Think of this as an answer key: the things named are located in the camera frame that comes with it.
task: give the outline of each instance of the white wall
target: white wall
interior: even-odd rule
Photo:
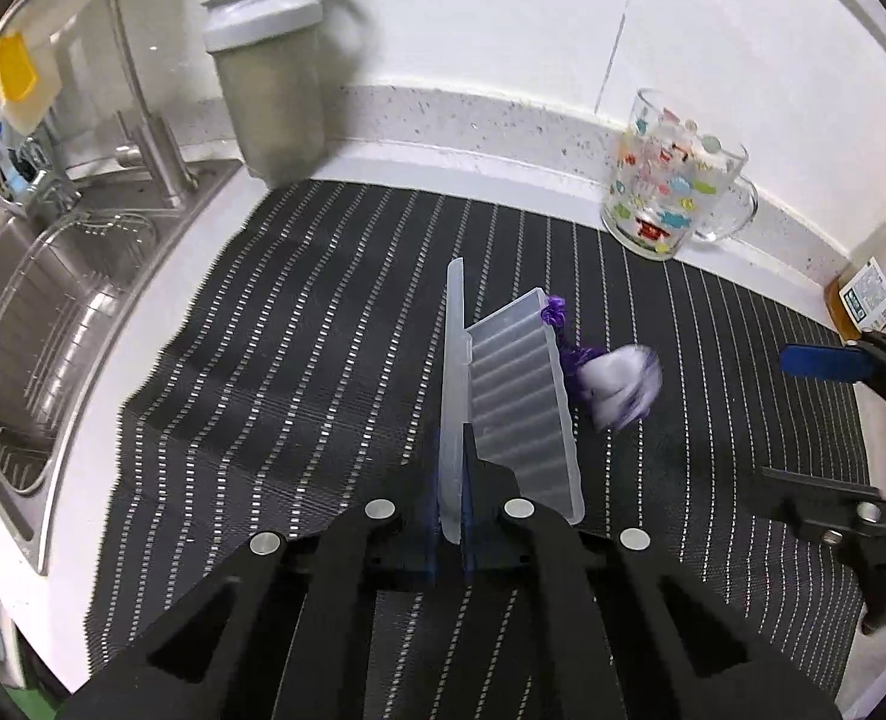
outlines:
[[[219,94],[198,1],[122,0],[151,105]],[[337,9],[327,25],[339,80],[468,89],[611,119],[627,117],[637,87],[677,91],[732,122],[747,174],[831,242],[850,250],[886,220],[886,55],[836,0],[351,1],[355,14]],[[94,10],[65,39],[81,97],[62,115],[75,128],[127,100]]]

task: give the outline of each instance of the mug handle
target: mug handle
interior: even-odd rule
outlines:
[[[711,211],[693,231],[696,240],[713,244],[740,232],[760,210],[760,193],[752,181],[738,175],[720,203],[725,204],[728,209],[734,209],[734,213],[725,212],[723,207]]]

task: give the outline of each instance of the white lid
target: white lid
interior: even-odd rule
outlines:
[[[204,0],[209,19],[203,42],[209,53],[252,46],[270,38],[317,25],[321,0]]]

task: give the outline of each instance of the sink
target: sink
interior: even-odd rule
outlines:
[[[145,172],[77,184],[46,227],[0,227],[0,515],[38,573],[76,424],[130,310],[182,233],[240,163],[191,166],[199,189],[174,208]]]

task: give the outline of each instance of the glass mug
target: glass mug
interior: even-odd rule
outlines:
[[[749,154],[725,129],[701,127],[685,104],[636,94],[603,196],[603,223],[621,244],[669,260],[691,235],[714,242],[746,227],[759,207],[740,171]]]

